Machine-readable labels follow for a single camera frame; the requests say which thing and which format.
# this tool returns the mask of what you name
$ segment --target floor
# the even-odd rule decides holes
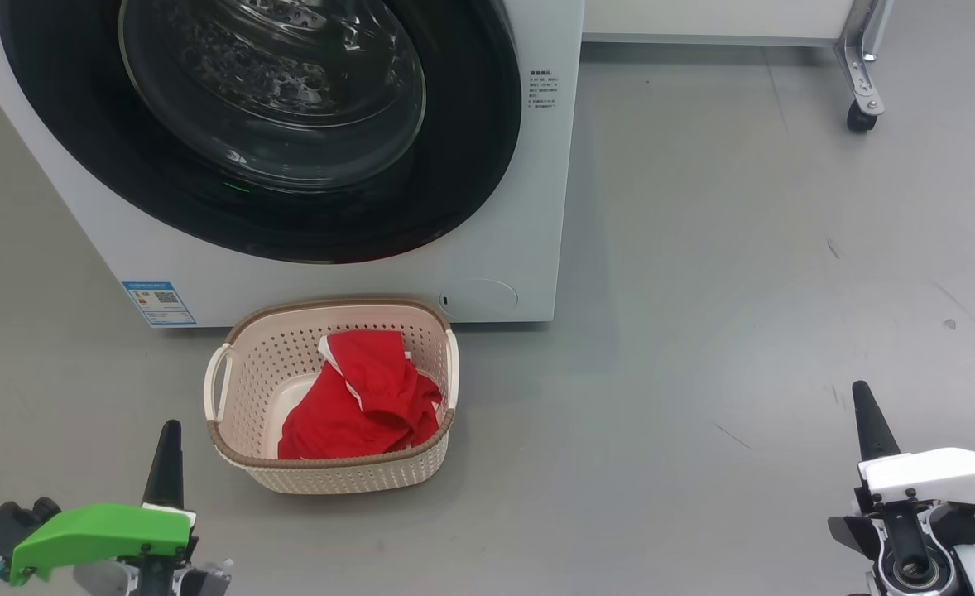
[[[851,382],[975,449],[975,0],[900,0],[873,74],[859,136],[828,52],[585,46],[556,321],[462,329],[442,470],[346,498],[220,461],[222,333],[147,329],[0,112],[0,502],[136,502],[173,416],[233,594],[861,592]]]

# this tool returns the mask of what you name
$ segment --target cart wheel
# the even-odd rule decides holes
[[[874,124],[877,124],[877,116],[862,113],[862,110],[859,109],[859,102],[852,102],[852,107],[848,108],[848,131],[873,131]]]

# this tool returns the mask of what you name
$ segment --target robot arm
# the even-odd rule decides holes
[[[142,506],[99,504],[62,512],[41,498],[30,509],[0,506],[0,579],[25,585],[75,566],[75,580],[91,596],[222,596],[226,569],[195,567],[196,515],[184,509],[181,426],[160,433]]]
[[[831,517],[834,538],[873,561],[871,594],[975,594],[975,452],[901,453],[862,381],[852,386],[861,516]]]

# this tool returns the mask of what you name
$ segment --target plastic laundry basket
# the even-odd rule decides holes
[[[282,423],[321,371],[318,339],[351,329],[403,333],[413,365],[443,395],[439,430],[424,444],[396,453],[276,459]],[[447,454],[457,404],[457,340],[447,321],[415,302],[312,302],[262,310],[233,328],[204,374],[204,414],[219,455],[268,489],[289,494],[347,494],[423,483]]]

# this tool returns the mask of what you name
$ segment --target washing machine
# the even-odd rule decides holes
[[[555,312],[583,0],[0,0],[0,105],[148,324]]]

